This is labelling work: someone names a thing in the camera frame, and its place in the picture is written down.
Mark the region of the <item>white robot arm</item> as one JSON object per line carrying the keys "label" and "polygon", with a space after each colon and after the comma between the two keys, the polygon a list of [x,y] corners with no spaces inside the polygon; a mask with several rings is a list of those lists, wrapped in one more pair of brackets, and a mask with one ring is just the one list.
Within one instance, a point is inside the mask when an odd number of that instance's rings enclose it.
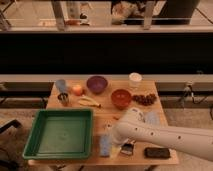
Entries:
{"label": "white robot arm", "polygon": [[125,112],[112,126],[109,135],[114,146],[122,146],[132,139],[213,161],[213,130],[150,124],[136,107]]}

